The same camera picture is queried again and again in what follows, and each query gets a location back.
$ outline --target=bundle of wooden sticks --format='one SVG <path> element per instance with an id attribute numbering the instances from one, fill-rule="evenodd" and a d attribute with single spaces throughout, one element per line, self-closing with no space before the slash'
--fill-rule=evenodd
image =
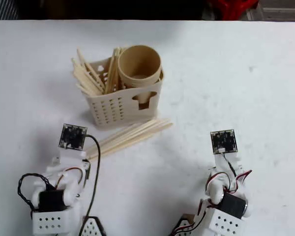
<path id="1" fill-rule="evenodd" d="M 150 138 L 155 133 L 169 128 L 172 125 L 173 123 L 170 123 L 168 119 L 152 119 L 143 124 L 133 124 L 107 139 L 100 141 L 101 156 L 112 154 L 120 149 Z M 89 148 L 86 152 L 89 160 L 94 160 L 98 157 L 96 145 Z"/>
<path id="2" fill-rule="evenodd" d="M 99 96 L 125 89 L 117 69 L 118 58 L 125 49 L 119 47 L 114 49 L 106 81 L 99 77 L 91 65 L 85 61 L 81 51 L 77 49 L 79 63 L 74 58 L 71 59 L 74 67 L 73 75 L 79 81 L 76 86 L 88 96 Z"/>

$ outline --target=circuit board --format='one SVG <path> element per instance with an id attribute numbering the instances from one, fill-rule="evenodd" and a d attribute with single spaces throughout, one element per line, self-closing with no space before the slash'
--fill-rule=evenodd
<path id="1" fill-rule="evenodd" d="M 213 154 L 219 154 L 220 148 L 225 148 L 224 153 L 237 152 L 237 144 L 234 130 L 222 130 L 211 132 Z"/>
<path id="2" fill-rule="evenodd" d="M 84 135 L 87 133 L 87 130 L 86 127 L 63 124 L 58 147 L 80 151 L 83 150 Z"/>

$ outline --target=basket hole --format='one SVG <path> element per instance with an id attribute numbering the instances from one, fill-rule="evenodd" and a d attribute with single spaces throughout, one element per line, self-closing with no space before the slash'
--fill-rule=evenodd
<path id="1" fill-rule="evenodd" d="M 100 72 L 100 71 L 103 71 L 103 70 L 104 70 L 104 67 L 102 65 L 99 65 L 98 68 L 97 68 L 97 71 Z"/>

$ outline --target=beige basket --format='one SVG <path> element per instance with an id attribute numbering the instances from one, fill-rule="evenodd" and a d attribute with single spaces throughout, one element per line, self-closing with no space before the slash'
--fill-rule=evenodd
<path id="1" fill-rule="evenodd" d="M 110 59 L 91 63 L 91 66 L 102 80 L 106 80 Z M 112 127 L 147 120 L 156 116 L 163 77 L 162 71 L 158 82 L 143 88 L 127 88 L 93 97 L 84 94 L 95 124 L 100 127 Z M 136 96 L 144 92 L 151 92 L 151 98 L 148 103 L 139 104 Z"/>

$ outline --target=cup rim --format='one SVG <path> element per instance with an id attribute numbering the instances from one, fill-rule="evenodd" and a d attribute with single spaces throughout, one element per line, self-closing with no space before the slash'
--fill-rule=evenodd
<path id="1" fill-rule="evenodd" d="M 158 69 L 155 71 L 155 73 L 152 74 L 152 75 L 150 75 L 150 76 L 148 76 L 148 77 L 146 77 L 146 78 L 144 78 L 144 79 L 136 79 L 136 78 L 130 77 L 130 76 L 126 75 L 126 74 L 123 72 L 123 70 L 121 69 L 121 67 L 120 67 L 120 58 L 121 58 L 122 54 L 123 54 L 124 52 L 126 52 L 129 48 L 138 47 L 138 46 L 140 46 L 140 47 L 146 47 L 146 48 L 150 48 L 150 49 L 152 49 L 152 50 L 157 54 L 157 56 L 158 56 L 158 58 L 159 58 L 159 61 L 160 61 L 159 67 L 158 67 Z M 120 54 L 120 56 L 119 56 L 119 58 L 118 58 L 118 71 L 119 71 L 124 77 L 126 77 L 127 79 L 132 80 L 132 81 L 134 81 L 134 82 L 139 82 L 139 83 L 142 82 L 142 83 L 144 83 L 144 82 L 148 81 L 148 80 L 151 79 L 151 77 L 153 77 L 158 71 L 160 71 L 161 68 L 162 68 L 162 61 L 161 61 L 161 57 L 160 57 L 160 55 L 158 54 L 158 52 L 157 52 L 154 48 L 149 47 L 149 46 L 147 46 L 147 45 L 133 45 L 133 46 L 130 46 L 130 47 L 128 47 L 127 49 L 125 49 L 125 50 Z"/>

